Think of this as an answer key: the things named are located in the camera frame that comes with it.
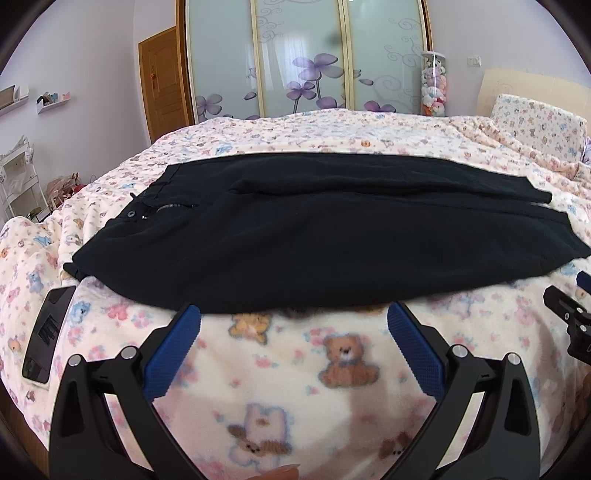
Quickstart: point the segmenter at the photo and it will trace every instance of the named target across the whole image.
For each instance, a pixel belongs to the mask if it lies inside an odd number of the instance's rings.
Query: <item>finger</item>
[[[298,467],[299,465],[280,466],[262,475],[253,476],[248,480],[298,480],[300,477]]]

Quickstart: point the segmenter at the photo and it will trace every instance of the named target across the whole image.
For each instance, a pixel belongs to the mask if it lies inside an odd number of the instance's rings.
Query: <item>wall shelf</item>
[[[10,105],[0,109],[0,116],[6,115],[8,112],[12,112],[14,109],[23,106],[29,100],[29,88],[26,86],[18,87],[14,90],[14,102]]]
[[[43,105],[43,102],[39,102],[37,104],[37,115],[39,115],[40,113],[43,113],[43,112],[47,112],[48,110],[53,110],[54,108],[64,105],[65,103],[67,103],[69,101],[70,101],[70,92],[65,93],[64,95],[60,95],[58,97],[57,102],[48,103],[47,105]]]

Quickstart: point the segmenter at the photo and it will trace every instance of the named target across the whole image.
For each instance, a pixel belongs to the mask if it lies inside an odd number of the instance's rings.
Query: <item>bedsheet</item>
[[[70,305],[48,385],[28,382],[22,361],[41,304],[51,288],[75,283],[63,263],[167,165],[266,151],[426,155],[526,175],[552,192],[551,207],[567,212],[575,233],[591,242],[589,167],[522,145],[489,118],[335,109],[256,121],[216,118],[183,128],[85,187],[44,223],[15,218],[0,233],[0,377],[46,446],[68,357],[115,356],[174,314],[132,303],[87,278]],[[591,272],[589,259],[546,277],[409,302],[449,343],[491,358],[521,355],[540,422],[542,471],[565,445],[571,421],[586,414],[589,368],[568,356],[565,325],[542,300],[554,284],[591,309],[589,296],[576,287],[579,270]],[[300,463],[306,480],[379,478],[434,404],[389,336],[385,314],[386,306],[369,306],[204,316],[197,341],[155,407],[210,480],[240,480],[286,463]],[[349,361],[355,375],[340,375]],[[116,399],[108,403],[131,458],[147,466]],[[446,461],[461,451],[478,404],[475,396]]]

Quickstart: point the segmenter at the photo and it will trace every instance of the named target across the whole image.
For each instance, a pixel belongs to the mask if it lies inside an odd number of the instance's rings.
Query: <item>pants zipper pocket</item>
[[[154,213],[158,213],[160,210],[164,210],[164,209],[167,209],[167,208],[172,208],[172,207],[185,207],[185,208],[193,208],[194,206],[195,206],[195,205],[182,205],[181,203],[169,203],[169,204],[167,204],[167,205],[162,205],[161,207],[158,207],[158,208],[156,209],[156,211],[153,211],[153,210],[152,210],[152,212],[149,212],[149,213],[148,213],[148,212],[145,212],[145,213],[142,215],[142,219],[143,219],[143,220],[147,220],[147,219],[148,219],[148,218],[150,218],[150,217],[151,217],[151,216],[152,216]]]

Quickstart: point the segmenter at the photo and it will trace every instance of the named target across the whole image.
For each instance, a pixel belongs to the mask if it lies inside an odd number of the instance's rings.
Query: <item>frosted glass door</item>
[[[265,116],[344,107],[338,1],[254,4]]]
[[[250,1],[186,0],[186,11],[195,117],[258,118]]]
[[[419,113],[421,52],[418,0],[351,0],[354,109]]]

